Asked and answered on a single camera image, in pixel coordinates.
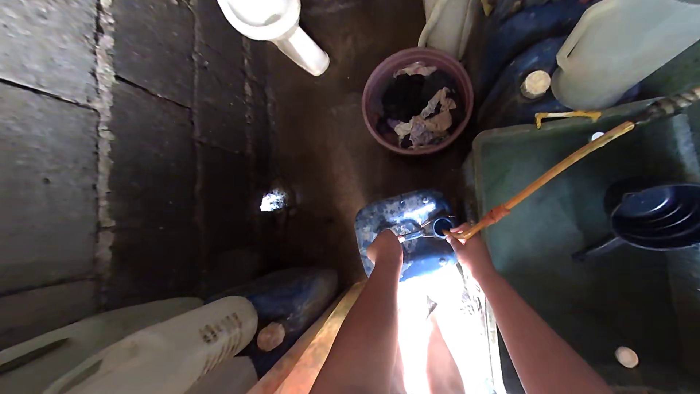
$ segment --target grout line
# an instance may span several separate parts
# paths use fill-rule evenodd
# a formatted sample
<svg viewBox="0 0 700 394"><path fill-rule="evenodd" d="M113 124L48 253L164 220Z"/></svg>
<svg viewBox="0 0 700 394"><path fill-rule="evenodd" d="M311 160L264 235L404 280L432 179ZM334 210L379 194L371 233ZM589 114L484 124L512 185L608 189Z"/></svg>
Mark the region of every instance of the grout line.
<svg viewBox="0 0 700 394"><path fill-rule="evenodd" d="M45 97L51 97L52 99L56 99L56 100L59 100L59 101L63 101L63 102L66 102L66 103L68 103L68 104L77 105L78 107L81 107L81 108L95 110L95 108L94 108L94 107L91 107L89 104L83 104L82 102L78 102L78 101L75 101L75 100L70 100L70 99L67 99L67 98L65 98L65 97L61 97L61 96L59 96L59 95L55 95L55 94L53 94L53 93L49 93L49 92L46 92L46 91L41 90L41 89L32 88L31 86L22 85L21 83L17 83L17 82L14 82L14 81L10 81L9 79L0 78L0 83L4 83L4 84L9 85L9 86L12 86L12 87L14 87L14 88L19 88L19 89L27 90L27 91L29 91L29 92L36 93L37 95L42 95L42 96L45 96Z"/></svg>
<svg viewBox="0 0 700 394"><path fill-rule="evenodd" d="M97 232L97 245L95 247L95 271L99 279L99 305L104 310L106 305L106 290L109 276L111 275L112 251L115 226L114 220L109 214L109 175L112 170L111 142L114 134L109 130L112 118L112 85L116 78L112 65L112 49L114 47L114 17L111 13L112 0L97 0L97 42L95 57L97 66L95 76L97 78L97 97L94 107L99 114L97 126L97 218L99 228Z"/></svg>
<svg viewBox="0 0 700 394"><path fill-rule="evenodd" d="M94 275L79 275L79 276L73 276L70 278L62 278L62 279L57 279L57 280L53 280L50 282L42 283L41 285L24 286L24 287L20 287L18 289L14 289L14 290L0 292L0 298L12 296L12 295L24 293L24 292L31 292L32 290L39 290L39 289L43 289L46 287L66 285L68 283L82 282L84 280L96 280L96 279L97 278Z"/></svg>
<svg viewBox="0 0 700 394"><path fill-rule="evenodd" d="M195 150L195 216L192 220L195 223L197 234L199 236L199 255L197 256L197 274L199 275L199 278L197 285L195 286L195 294L204 294L207 291L204 278L206 277L209 268L207 266L207 252L209 249L209 243L207 239L207 230L204 223L206 208L204 207L204 199L202 197L202 191L204 189L204 161L202 160L202 148L200 146L202 141L200 131L197 128L197 122L199 121L200 116L200 113L197 110L197 96L200 86L200 67L198 63L201 61L201 57L198 54L200 52L199 45L203 44L200 41L201 21L198 13L194 11L197 8L197 1L199 0L192 0L192 4L190 5L190 9L192 10L192 14L194 15L195 19L195 30L193 32L195 37L192 48L195 72L193 77L195 80L192 84L192 111L190 112L192 119L192 139Z"/></svg>
<svg viewBox="0 0 700 394"><path fill-rule="evenodd" d="M140 91L142 91L142 92L144 92L144 93L147 93L147 94L152 95L152 96L154 96L154 97L158 97L158 98L164 99L164 100L166 100L166 101L169 101L169 102L171 102L171 103L177 105L178 107L186 108L186 109L191 109L190 107L188 107L188 106L186 106L186 105L184 105L184 104L181 104L181 103L179 103L179 102L177 102L177 101L175 101L175 100L173 100L173 99L169 99L168 97L163 97L163 96L161 96L161 95L155 94L154 92L151 92L149 89L144 88L143 86L141 86L141 85L139 85L139 84L136 84L136 83L134 83L134 82L132 82L132 81L129 81L128 79L124 78L124 77L121 76L121 75L116 75L116 74L115 74L114 78L115 78L115 80L117 80L117 81L119 81L119 82L126 83L127 85L129 85L129 86L131 86L131 87L133 87L133 88L139 89Z"/></svg>
<svg viewBox="0 0 700 394"><path fill-rule="evenodd" d="M237 154L245 154L245 153L246 153L246 152L244 152L244 151L235 151L235 150L233 150L233 149L224 147L224 146L221 145L221 144L217 144L216 142L209 141L209 140L207 140L207 139L205 139L205 138L202 138L202 137L196 137L196 136L195 136L195 142L198 142L198 143L200 143L200 144L202 144L202 145L206 145L206 146L208 146L208 147L221 149L222 151L226 151L226 152L228 152L228 153L230 153L230 154L236 154L236 155L237 155Z"/></svg>

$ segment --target wet floor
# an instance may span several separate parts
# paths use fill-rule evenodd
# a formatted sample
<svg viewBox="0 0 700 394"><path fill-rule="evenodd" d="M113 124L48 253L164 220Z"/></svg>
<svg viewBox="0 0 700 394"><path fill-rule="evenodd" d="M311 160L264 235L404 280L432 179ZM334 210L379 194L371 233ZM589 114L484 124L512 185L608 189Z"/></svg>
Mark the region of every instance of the wet floor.
<svg viewBox="0 0 700 394"><path fill-rule="evenodd" d="M424 24L420 0L306 0L301 25L329 54L329 69L311 76L268 45L276 165L296 197L280 260L335 268L348 285L364 276L354 235L362 207L423 188L461 205L468 136L432 156L404 157L376 143L362 117L368 76L384 58L415 46Z"/></svg>

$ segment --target plastic bucket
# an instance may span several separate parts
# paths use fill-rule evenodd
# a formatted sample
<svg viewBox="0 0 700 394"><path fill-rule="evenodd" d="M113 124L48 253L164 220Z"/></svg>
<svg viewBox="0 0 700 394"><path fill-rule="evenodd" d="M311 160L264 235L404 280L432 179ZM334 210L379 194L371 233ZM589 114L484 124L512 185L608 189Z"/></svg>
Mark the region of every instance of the plastic bucket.
<svg viewBox="0 0 700 394"><path fill-rule="evenodd" d="M398 136L396 134L379 134L375 126L379 118L382 117L384 111L382 109L382 95L384 95L389 83L394 79L393 73L418 61L425 63L426 66L435 66L454 78L459 89L459 95L464 102L465 117L452 134L441 143L419 149L403 149L398 146ZM367 79L365 90L362 93L362 115L370 134L382 146L398 154L405 155L431 154L450 145L467 126L467 122L469 122L469 118L472 115L473 104L474 92L472 83L462 64L446 53L428 48L404 49L386 58Z"/></svg>

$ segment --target gray wall tile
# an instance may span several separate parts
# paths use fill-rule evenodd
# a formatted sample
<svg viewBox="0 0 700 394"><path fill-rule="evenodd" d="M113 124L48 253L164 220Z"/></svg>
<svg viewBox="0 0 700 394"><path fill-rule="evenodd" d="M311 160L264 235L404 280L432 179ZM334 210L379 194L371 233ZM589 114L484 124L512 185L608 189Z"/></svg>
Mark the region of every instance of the gray wall tile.
<svg viewBox="0 0 700 394"><path fill-rule="evenodd" d="M1 0L0 78L88 102L96 16L90 0Z"/></svg>
<svg viewBox="0 0 700 394"><path fill-rule="evenodd" d="M97 113L0 83L0 292L88 272Z"/></svg>

